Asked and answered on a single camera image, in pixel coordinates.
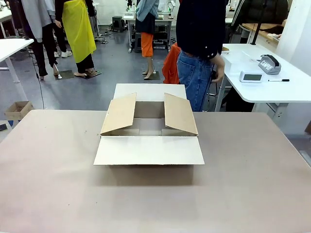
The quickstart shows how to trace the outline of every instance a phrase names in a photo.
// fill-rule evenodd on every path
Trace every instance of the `yellow apron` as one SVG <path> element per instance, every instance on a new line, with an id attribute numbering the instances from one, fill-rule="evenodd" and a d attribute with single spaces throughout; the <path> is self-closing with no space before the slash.
<path id="1" fill-rule="evenodd" d="M 74 60 L 79 63 L 96 50 L 85 0 L 66 1 L 62 20 Z"/>

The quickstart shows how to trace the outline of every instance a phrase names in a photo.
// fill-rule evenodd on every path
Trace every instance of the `white table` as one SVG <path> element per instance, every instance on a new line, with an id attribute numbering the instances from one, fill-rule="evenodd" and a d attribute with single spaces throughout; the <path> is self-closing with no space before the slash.
<path id="1" fill-rule="evenodd" d="M 253 111 L 259 110 L 264 103 L 275 112 L 274 121 L 280 119 L 289 103 L 311 102 L 311 77 L 261 45 L 225 44 L 230 51 L 244 51 L 253 59 L 260 59 L 263 54 L 273 55 L 282 65 L 280 76 L 289 82 L 241 83 L 238 75 L 225 74 L 218 95 L 216 109 L 218 112 L 224 97 L 227 81 L 236 89 L 243 100 L 256 103 Z"/>
<path id="2" fill-rule="evenodd" d="M 173 18 L 168 18 L 169 15 L 168 14 L 163 14 L 163 17 L 161 19 L 156 19 L 155 20 L 155 25 L 156 26 L 165 26 L 167 27 L 167 49 L 168 49 L 168 52 L 171 51 L 171 27 L 172 27 L 172 22 L 174 21 Z M 129 37 L 129 50 L 128 52 L 132 52 L 132 42 L 135 42 L 135 40 L 133 39 L 132 40 L 132 34 L 133 34 L 133 30 L 132 30 L 132 27 L 135 26 L 135 22 L 136 22 L 136 14 L 134 13 L 133 17 L 131 18 L 127 18 L 126 15 L 124 15 L 122 17 L 122 19 L 124 21 L 127 20 L 128 22 L 128 37 Z"/>
<path id="3" fill-rule="evenodd" d="M 0 231 L 310 231 L 311 168 L 266 114 L 194 113 L 203 166 L 94 166 L 105 114 L 32 110 L 0 143 Z"/>
<path id="4" fill-rule="evenodd" d="M 20 95 L 21 100 L 28 100 L 25 94 L 25 91 L 18 79 L 18 76 L 15 72 L 13 64 L 11 62 L 10 56 L 17 51 L 20 51 L 22 48 L 26 47 L 33 43 L 33 39 L 25 40 L 25 39 L 1 39 L 0 40 L 0 62 L 6 61 L 8 68 L 10 70 L 11 76 L 13 78 L 13 82 L 16 84 L 17 91 Z"/>
<path id="5" fill-rule="evenodd" d="M 9 10 L 7 7 L 4 7 L 3 10 L 0 11 L 0 26 L 1 26 L 1 30 L 2 30 L 4 38 L 6 38 L 6 35 L 5 35 L 5 30 L 4 30 L 4 27 L 3 27 L 2 23 L 6 22 L 6 21 L 9 21 L 9 20 L 12 21 L 13 28 L 14 28 L 14 31 L 15 31 L 15 35 L 17 35 L 16 29 L 15 29 L 15 26 L 14 26 L 14 22 L 13 22 L 13 19 L 12 19 L 11 10 Z"/>

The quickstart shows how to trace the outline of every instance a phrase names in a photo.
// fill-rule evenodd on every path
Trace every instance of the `orange garment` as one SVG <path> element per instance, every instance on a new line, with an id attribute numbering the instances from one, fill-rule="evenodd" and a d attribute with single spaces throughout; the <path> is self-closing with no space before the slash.
<path id="1" fill-rule="evenodd" d="M 143 57 L 152 57 L 154 52 L 152 48 L 153 34 L 141 33 L 141 50 Z"/>
<path id="2" fill-rule="evenodd" d="M 164 66 L 162 68 L 165 84 L 179 84 L 178 72 L 177 72 L 177 59 L 181 48 L 177 43 L 173 44 L 170 53 L 166 56 Z"/>

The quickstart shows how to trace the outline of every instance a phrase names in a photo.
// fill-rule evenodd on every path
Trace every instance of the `blue jeans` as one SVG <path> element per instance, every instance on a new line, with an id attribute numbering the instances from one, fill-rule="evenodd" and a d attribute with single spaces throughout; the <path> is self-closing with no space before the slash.
<path id="1" fill-rule="evenodd" d="M 213 64 L 197 56 L 180 52 L 177 60 L 180 84 L 186 87 L 187 99 L 194 112 L 201 112 L 210 84 Z"/>

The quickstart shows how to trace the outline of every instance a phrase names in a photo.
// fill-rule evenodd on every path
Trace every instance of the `person's hand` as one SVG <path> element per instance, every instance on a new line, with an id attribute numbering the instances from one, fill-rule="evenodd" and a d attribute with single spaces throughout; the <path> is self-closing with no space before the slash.
<path id="1" fill-rule="evenodd" d="M 58 20 L 55 20 L 55 24 L 57 25 L 57 27 L 62 28 L 62 23 Z"/>
<path id="2" fill-rule="evenodd" d="M 225 67 L 224 66 L 217 66 L 216 70 L 216 79 L 212 80 L 212 83 L 218 83 L 223 80 L 225 76 Z"/>

